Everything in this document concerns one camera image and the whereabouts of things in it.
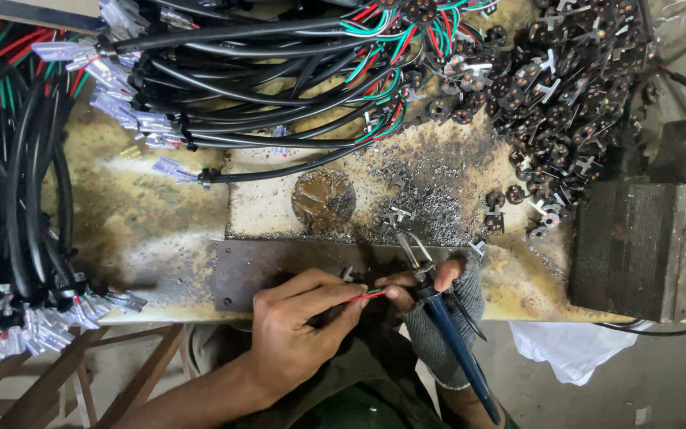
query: human hand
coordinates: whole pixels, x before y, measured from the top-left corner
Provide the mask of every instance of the human hand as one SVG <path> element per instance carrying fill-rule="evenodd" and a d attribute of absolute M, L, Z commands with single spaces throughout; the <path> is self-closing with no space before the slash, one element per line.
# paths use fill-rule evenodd
<path fill-rule="evenodd" d="M 415 305 L 414 298 L 407 291 L 417 280 L 410 272 L 401 272 L 375 282 L 376 287 L 385 287 L 386 297 L 399 309 L 401 318 L 409 331 L 412 348 L 417 357 L 430 368 L 438 384 L 445 388 L 465 388 L 468 384 L 462 368 L 457 363 L 451 348 L 443 340 L 441 332 L 423 307 Z M 443 292 L 453 286 L 457 297 L 474 321 L 483 316 L 483 294 L 480 286 L 480 264 L 474 255 L 467 252 L 436 266 L 434 287 Z M 472 348 L 476 334 L 459 311 L 452 313 L 452 319 L 460 331 L 468 349 Z"/>
<path fill-rule="evenodd" d="M 465 272 L 466 260 L 464 258 L 449 259 L 436 266 L 436 278 L 433 287 L 443 292 L 447 290 L 452 281 L 462 277 Z M 417 279 L 411 271 L 399 272 L 392 276 L 378 278 L 375 281 L 376 288 L 385 288 L 386 297 L 402 313 L 411 311 L 414 308 L 414 298 L 405 287 L 417 285 Z"/>
<path fill-rule="evenodd" d="M 321 328 L 306 322 L 366 291 L 366 285 L 345 283 L 327 272 L 308 269 L 253 297 L 253 344 L 243 359 L 274 401 L 310 379 L 335 356 L 369 300 L 349 302 Z"/>

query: floor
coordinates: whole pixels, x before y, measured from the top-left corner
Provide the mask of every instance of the floor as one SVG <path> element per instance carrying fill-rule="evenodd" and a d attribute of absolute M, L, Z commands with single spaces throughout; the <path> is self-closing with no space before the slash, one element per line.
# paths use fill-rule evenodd
<path fill-rule="evenodd" d="M 108 336 L 151 327 L 157 325 L 115 326 Z M 521 427 L 633 427 L 637 410 L 645 408 L 649 414 L 642 428 L 686 427 L 686 336 L 641 337 L 634 346 L 598 366 L 586 385 L 575 386 L 558 382 L 548 363 L 521 356 L 508 322 L 485 321 L 482 329 L 491 341 L 478 343 L 473 352 L 491 390 Z M 110 405 L 155 345 L 155 340 L 149 340 L 89 355 L 87 363 L 94 376 L 91 391 L 98 414 Z M 0 399 L 21 395 L 55 358 L 46 355 L 30 359 L 19 375 L 0 383 Z M 177 354 L 152 396 L 185 381 Z M 67 429 L 81 427 L 80 423 L 76 411 L 50 427 Z"/>

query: rusty metal plate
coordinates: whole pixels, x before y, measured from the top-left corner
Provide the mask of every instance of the rusty metal plate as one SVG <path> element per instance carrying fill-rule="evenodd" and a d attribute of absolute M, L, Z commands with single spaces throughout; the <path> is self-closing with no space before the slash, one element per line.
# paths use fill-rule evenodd
<path fill-rule="evenodd" d="M 427 247 L 444 260 L 458 247 Z M 354 279 L 367 285 L 407 269 L 398 246 L 334 244 L 307 241 L 225 240 L 217 244 L 212 290 L 217 311 L 252 312 L 253 295 L 281 285 L 299 272 L 319 268 L 339 276 L 354 268 Z M 420 254 L 414 248 L 414 254 Z"/>

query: fingers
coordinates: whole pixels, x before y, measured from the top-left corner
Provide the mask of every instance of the fingers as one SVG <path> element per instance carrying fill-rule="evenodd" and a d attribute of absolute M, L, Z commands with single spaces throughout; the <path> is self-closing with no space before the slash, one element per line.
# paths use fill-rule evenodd
<path fill-rule="evenodd" d="M 367 305 L 369 299 L 349 302 L 345 310 L 329 325 L 319 330 L 319 335 L 324 338 L 330 350 L 337 350 L 343 338 L 359 324 L 361 311 Z"/>
<path fill-rule="evenodd" d="M 330 307 L 364 295 L 366 291 L 366 285 L 355 283 L 322 286 L 302 295 L 287 298 L 283 300 L 282 306 L 285 307 L 288 314 L 297 315 L 306 321 Z"/>
<path fill-rule="evenodd" d="M 327 285 L 342 285 L 342 278 L 333 276 L 321 269 L 311 268 L 291 278 L 276 288 L 265 289 L 261 293 L 268 301 L 279 301 L 291 296 L 300 295 L 304 292 Z"/>
<path fill-rule="evenodd" d="M 457 259 L 449 259 L 439 263 L 436 266 L 436 280 L 433 287 L 443 292 L 451 286 L 451 282 L 462 276 L 465 271 L 465 261 Z"/>
<path fill-rule="evenodd" d="M 386 288 L 386 297 L 402 313 L 411 311 L 414 308 L 414 298 L 403 287 L 388 286 Z"/>
<path fill-rule="evenodd" d="M 381 288 L 388 285 L 410 287 L 417 284 L 417 279 L 409 272 L 399 272 L 388 277 L 381 277 L 375 280 L 375 287 Z"/>

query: dirty workbench surface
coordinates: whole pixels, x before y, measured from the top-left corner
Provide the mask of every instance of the dirty workbench surface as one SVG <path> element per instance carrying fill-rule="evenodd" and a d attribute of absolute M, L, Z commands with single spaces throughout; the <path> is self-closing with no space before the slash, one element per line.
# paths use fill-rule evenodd
<path fill-rule="evenodd" d="M 477 27 L 525 25 L 534 16 L 528 0 L 508 0 Z M 191 171 L 224 166 L 224 172 L 260 171 L 304 161 L 314 151 L 292 150 L 287 157 L 270 150 L 148 151 L 110 117 L 89 107 L 89 91 L 79 100 L 66 130 L 66 155 L 75 205 L 75 266 L 96 286 L 133 289 L 149 303 L 140 315 L 113 312 L 107 323 L 138 321 L 223 321 L 250 317 L 221 311 L 214 277 L 217 242 L 225 238 L 322 240 L 337 243 L 390 243 L 380 232 L 381 214 L 395 205 L 413 211 L 409 227 L 427 244 L 466 247 L 485 238 L 482 281 L 484 318 L 539 321 L 608 321 L 620 316 L 572 307 L 566 298 L 571 234 L 560 228 L 547 243 L 524 241 L 527 204 L 506 205 L 507 235 L 486 237 L 479 197 L 520 182 L 508 161 L 510 146 L 498 138 L 485 112 L 468 125 L 425 122 L 424 106 L 443 94 L 433 78 L 428 97 L 410 103 L 404 132 L 368 151 L 332 162 L 353 182 L 357 201 L 351 222 L 337 234 L 304 234 L 291 209 L 299 175 L 210 191 L 177 186 L 151 170 L 158 154 L 187 164 Z M 329 85 L 338 83 L 335 78 Z M 339 116 L 332 111 L 328 115 Z M 328 122 L 331 116 L 295 124 L 295 132 Z M 363 127 L 357 120 L 328 138 L 350 138 Z"/>

